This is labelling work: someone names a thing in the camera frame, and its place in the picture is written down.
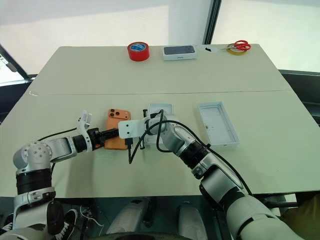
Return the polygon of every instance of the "black shoe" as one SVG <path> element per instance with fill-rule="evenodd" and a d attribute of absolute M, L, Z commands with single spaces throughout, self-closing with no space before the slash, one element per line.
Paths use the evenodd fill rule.
<path fill-rule="evenodd" d="M 55 239 L 56 240 L 68 240 L 70 238 L 71 234 L 75 230 L 75 227 L 73 225 L 76 225 L 77 218 L 78 218 L 78 212 L 75 209 L 70 209 L 64 215 L 64 227 L 59 234 L 55 235 Z"/>
<path fill-rule="evenodd" d="M 14 214 L 11 213 L 6 217 L 6 219 L 4 221 L 4 226 L 2 227 L 2 229 L 7 231 L 7 232 L 11 231 L 12 230 L 13 221 L 14 221 Z"/>

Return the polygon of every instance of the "white wall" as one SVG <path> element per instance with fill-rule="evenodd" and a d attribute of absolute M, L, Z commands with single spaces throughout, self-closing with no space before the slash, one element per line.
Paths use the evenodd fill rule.
<path fill-rule="evenodd" d="M 0 0 L 0 43 L 28 74 L 60 46 L 201 44 L 210 2 Z"/>
<path fill-rule="evenodd" d="M 222 0 L 212 44 L 260 44 L 278 69 L 320 72 L 320 0 Z"/>

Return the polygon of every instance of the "orange phone case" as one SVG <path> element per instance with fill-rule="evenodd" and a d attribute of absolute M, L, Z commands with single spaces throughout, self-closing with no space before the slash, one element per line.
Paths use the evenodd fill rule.
<path fill-rule="evenodd" d="M 118 123 L 121 121 L 131 120 L 131 114 L 129 111 L 111 108 L 108 111 L 108 117 L 106 118 L 106 129 L 117 129 Z M 126 150 L 128 147 L 125 144 L 125 140 L 119 136 L 105 140 L 105 149 Z"/>

